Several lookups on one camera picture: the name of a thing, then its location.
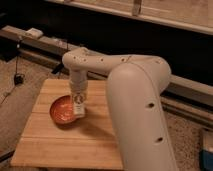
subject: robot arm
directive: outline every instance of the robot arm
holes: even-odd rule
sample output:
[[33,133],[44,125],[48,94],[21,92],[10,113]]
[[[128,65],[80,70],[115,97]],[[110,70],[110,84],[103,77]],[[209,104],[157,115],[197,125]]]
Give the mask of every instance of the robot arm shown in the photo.
[[87,88],[87,71],[109,75],[107,101],[125,171],[177,171],[159,94],[171,71],[165,60],[144,55],[88,56],[66,53],[74,94]]

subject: cable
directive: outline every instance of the cable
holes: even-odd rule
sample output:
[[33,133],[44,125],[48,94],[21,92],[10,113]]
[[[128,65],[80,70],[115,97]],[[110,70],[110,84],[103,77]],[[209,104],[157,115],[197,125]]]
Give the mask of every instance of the cable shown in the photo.
[[3,100],[1,101],[1,103],[0,103],[0,107],[3,105],[3,103],[4,103],[4,101],[7,99],[7,97],[8,96],[10,96],[11,94],[12,94],[12,92],[15,90],[15,88],[16,88],[16,86],[14,86],[11,90],[10,90],[10,92],[4,92],[4,98],[3,98]]
[[4,154],[3,156],[0,156],[0,163],[5,161],[5,160],[7,160],[7,159],[9,159],[10,157],[12,157],[14,152],[15,151],[10,151],[9,153]]
[[[21,46],[21,43],[22,43],[22,37],[20,36],[19,37],[19,42],[17,44],[17,49],[20,48]],[[18,73],[18,58],[19,58],[19,55],[17,55],[16,57],[16,66],[15,66],[15,75],[13,77],[13,80],[14,80],[14,85],[17,86],[19,84],[23,84],[24,83],[24,77],[25,75],[24,74],[21,74],[21,73]]]

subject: wooden table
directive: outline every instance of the wooden table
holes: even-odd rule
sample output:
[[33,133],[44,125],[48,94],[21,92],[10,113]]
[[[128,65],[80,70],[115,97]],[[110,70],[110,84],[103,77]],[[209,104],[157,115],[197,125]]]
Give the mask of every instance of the wooden table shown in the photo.
[[11,165],[122,170],[108,115],[105,81],[89,81],[85,118],[58,127],[49,109],[57,98],[68,94],[68,80],[44,82]]

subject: power cord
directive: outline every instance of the power cord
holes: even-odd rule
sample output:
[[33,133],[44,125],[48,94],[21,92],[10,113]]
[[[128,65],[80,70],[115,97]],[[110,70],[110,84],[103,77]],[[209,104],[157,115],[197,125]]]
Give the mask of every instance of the power cord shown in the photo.
[[[22,39],[22,37],[20,36],[20,37],[19,37],[18,44],[17,44],[17,49],[20,49],[22,40],[23,40],[23,39]],[[19,55],[17,55],[17,57],[16,57],[15,75],[14,75],[14,77],[13,77],[14,85],[15,85],[15,86],[20,85],[20,84],[23,84],[23,83],[24,83],[24,77],[25,77],[24,74],[18,73],[18,59],[19,59]]]
[[[20,48],[21,43],[22,43],[22,37],[19,37],[19,42],[17,44],[17,49]],[[25,77],[25,75],[21,74],[21,73],[18,73],[18,58],[19,58],[19,56],[16,57],[15,74],[14,74],[14,77],[13,77],[14,87],[9,92],[4,92],[3,93],[4,98],[0,102],[0,107],[2,106],[2,104],[4,103],[4,101],[7,99],[7,97],[12,94],[12,92],[14,91],[14,89],[16,88],[16,86],[24,83],[24,77]]]

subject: orange bowl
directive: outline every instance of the orange bowl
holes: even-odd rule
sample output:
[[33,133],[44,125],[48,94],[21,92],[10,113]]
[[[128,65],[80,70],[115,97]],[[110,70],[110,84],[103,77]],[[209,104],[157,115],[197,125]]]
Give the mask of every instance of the orange bowl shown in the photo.
[[69,95],[55,100],[50,107],[50,116],[57,124],[67,124],[76,120],[73,103]]

